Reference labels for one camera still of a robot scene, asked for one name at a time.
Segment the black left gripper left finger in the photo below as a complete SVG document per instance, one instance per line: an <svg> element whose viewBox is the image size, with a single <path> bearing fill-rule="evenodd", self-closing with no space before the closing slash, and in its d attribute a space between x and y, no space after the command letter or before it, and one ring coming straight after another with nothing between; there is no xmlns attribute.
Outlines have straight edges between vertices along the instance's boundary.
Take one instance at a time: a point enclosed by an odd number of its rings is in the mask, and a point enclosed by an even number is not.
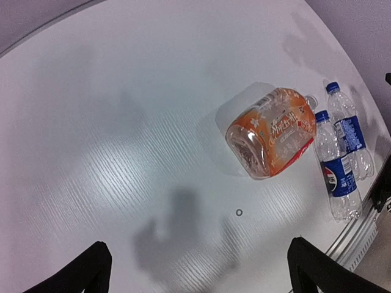
<svg viewBox="0 0 391 293"><path fill-rule="evenodd" d="M27 292L108 292L112 255L108 246L96 241L64 268Z"/></svg>

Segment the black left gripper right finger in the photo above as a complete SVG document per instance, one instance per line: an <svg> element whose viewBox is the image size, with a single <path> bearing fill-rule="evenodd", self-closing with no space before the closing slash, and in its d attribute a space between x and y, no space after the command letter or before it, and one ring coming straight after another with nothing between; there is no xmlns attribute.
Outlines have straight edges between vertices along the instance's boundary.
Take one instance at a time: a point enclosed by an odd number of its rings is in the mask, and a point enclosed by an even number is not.
<svg viewBox="0 0 391 293"><path fill-rule="evenodd" d="M303 237L291 241L287 259L294 293L387 292L345 269Z"/></svg>

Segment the Pepsi bottle blue label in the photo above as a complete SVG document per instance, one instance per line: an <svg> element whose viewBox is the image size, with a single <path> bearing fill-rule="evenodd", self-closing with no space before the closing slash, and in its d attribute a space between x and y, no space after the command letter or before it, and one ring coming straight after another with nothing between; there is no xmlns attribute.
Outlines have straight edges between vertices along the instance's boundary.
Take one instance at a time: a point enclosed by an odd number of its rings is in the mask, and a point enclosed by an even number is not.
<svg viewBox="0 0 391 293"><path fill-rule="evenodd" d="M331 214L336 221L349 222L361 216L362 200L345 143L338 137L326 110L317 112L315 118L315 152L329 194Z"/></svg>

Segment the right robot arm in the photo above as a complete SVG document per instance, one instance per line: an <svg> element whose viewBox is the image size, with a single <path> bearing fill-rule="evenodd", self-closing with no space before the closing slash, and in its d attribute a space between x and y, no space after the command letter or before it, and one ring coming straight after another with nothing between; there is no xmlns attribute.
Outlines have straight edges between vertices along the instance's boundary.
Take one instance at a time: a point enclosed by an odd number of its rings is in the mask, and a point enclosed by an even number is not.
<svg viewBox="0 0 391 293"><path fill-rule="evenodd" d="M390 139L379 136L376 140L375 154L381 158L382 162L368 197L374 209L380 213L390 199Z"/></svg>

